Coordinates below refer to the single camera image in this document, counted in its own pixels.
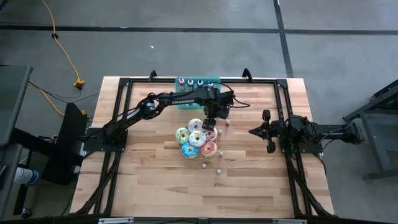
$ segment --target wooden tabletop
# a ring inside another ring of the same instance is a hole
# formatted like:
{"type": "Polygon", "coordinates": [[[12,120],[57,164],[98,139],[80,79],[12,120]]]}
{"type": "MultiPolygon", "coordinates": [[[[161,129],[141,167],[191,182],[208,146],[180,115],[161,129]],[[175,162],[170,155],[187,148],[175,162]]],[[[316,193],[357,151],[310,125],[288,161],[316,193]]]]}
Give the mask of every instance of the wooden tabletop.
{"type": "MultiPolygon", "coordinates": [[[[111,119],[119,78],[104,77],[92,127],[100,128],[111,119]]],[[[289,78],[287,81],[294,114],[311,119],[303,79],[289,78]]],[[[231,108],[229,126],[224,120],[217,120],[216,128],[223,130],[217,142],[218,150],[224,152],[223,157],[213,156],[200,161],[186,159],[175,142],[176,130],[193,118],[205,118],[203,111],[182,111],[169,106],[155,119],[142,120],[129,128],[112,216],[294,217],[286,163],[279,143],[276,142],[276,152],[268,154],[267,141],[248,133],[261,125],[264,109],[271,111],[271,120],[278,119],[274,88],[267,84],[230,86],[238,100],[251,106],[231,108]],[[206,169],[201,168],[203,163],[207,164],[206,169]],[[216,174],[217,169],[221,170],[220,175],[216,174]]],[[[174,91],[173,83],[136,83],[132,88],[130,108],[150,92],[169,91],[174,91]]],[[[282,104],[287,116],[284,100],[282,104]]],[[[95,152],[83,161],[71,212],[81,208],[97,187],[103,157],[103,152],[95,152]]],[[[308,187],[324,208],[333,213],[321,162],[312,154],[303,154],[303,164],[308,187]]],[[[301,190],[297,193],[300,208],[305,211],[301,190]]]]}

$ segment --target teal box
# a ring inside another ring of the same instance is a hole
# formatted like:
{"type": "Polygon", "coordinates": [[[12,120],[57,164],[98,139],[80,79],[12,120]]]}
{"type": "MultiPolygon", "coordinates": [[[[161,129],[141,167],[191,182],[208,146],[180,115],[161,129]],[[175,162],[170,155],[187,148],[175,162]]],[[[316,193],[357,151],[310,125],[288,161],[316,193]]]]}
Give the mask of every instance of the teal box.
{"type": "MultiPolygon", "coordinates": [[[[209,82],[218,82],[221,83],[221,80],[219,77],[177,77],[175,79],[175,92],[176,93],[185,93],[189,92],[191,90],[194,90],[198,88],[198,81],[202,81],[203,84],[209,83],[209,82]],[[180,78],[184,79],[184,85],[180,85],[180,78]],[[193,86],[188,85],[188,81],[193,80],[193,86]]],[[[218,83],[213,84],[213,88],[217,88],[221,92],[221,85],[218,83]]],[[[177,105],[177,108],[180,110],[203,110],[203,106],[199,106],[196,103],[190,103],[186,105],[177,105]]]]}

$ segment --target stack of donuts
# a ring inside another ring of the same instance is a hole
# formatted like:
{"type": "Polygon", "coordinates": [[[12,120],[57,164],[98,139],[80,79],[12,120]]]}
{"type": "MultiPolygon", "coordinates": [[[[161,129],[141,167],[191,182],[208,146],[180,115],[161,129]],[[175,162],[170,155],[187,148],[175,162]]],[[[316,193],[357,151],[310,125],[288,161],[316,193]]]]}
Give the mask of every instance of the stack of donuts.
{"type": "Polygon", "coordinates": [[[192,119],[186,128],[179,128],[175,132],[175,140],[182,146],[182,154],[193,159],[199,152],[204,158],[214,156],[217,152],[217,129],[213,131],[202,130],[203,122],[200,119],[192,119]]]}

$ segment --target blue frosted donut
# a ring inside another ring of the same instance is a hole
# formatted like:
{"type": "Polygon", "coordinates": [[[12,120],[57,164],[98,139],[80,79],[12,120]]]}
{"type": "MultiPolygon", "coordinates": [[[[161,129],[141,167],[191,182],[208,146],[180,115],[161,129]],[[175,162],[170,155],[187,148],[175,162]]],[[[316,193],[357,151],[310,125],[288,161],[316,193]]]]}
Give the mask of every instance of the blue frosted donut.
{"type": "Polygon", "coordinates": [[[182,145],[181,152],[185,158],[191,159],[198,155],[199,149],[191,146],[189,143],[185,143],[182,145]]]}

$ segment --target concrete floor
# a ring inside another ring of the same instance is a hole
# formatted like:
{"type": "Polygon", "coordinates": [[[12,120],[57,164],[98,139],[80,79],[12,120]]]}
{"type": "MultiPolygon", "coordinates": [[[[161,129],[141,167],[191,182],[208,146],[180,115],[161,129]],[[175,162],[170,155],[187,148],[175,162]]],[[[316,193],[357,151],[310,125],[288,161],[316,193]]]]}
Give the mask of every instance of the concrete floor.
{"type": "MultiPolygon", "coordinates": [[[[272,0],[48,0],[58,25],[131,27],[277,28],[272,0]]],[[[286,29],[398,29],[392,0],[280,1],[286,29]]],[[[10,1],[0,22],[50,24],[36,1],[10,1]]],[[[76,80],[49,31],[0,30],[0,63],[31,65],[31,81],[59,95],[74,96],[76,80]]],[[[286,77],[278,34],[164,32],[58,32],[60,42],[86,81],[82,96],[97,93],[105,75],[286,77]]],[[[342,117],[398,78],[397,36],[287,35],[294,77],[304,78],[314,121],[343,123],[342,117]]],[[[96,97],[77,103],[93,115],[96,97]]],[[[55,101],[61,109],[63,103],[55,101]]],[[[41,93],[28,87],[17,127],[35,135],[57,134],[60,117],[41,93]]],[[[35,155],[40,170],[44,158],[35,155]]],[[[333,142],[325,151],[335,213],[341,217],[397,222],[398,179],[363,182],[376,171],[368,142],[333,142]]],[[[69,186],[72,192],[74,185],[69,186]]],[[[41,183],[35,216],[60,215],[65,188],[41,183]]]]}

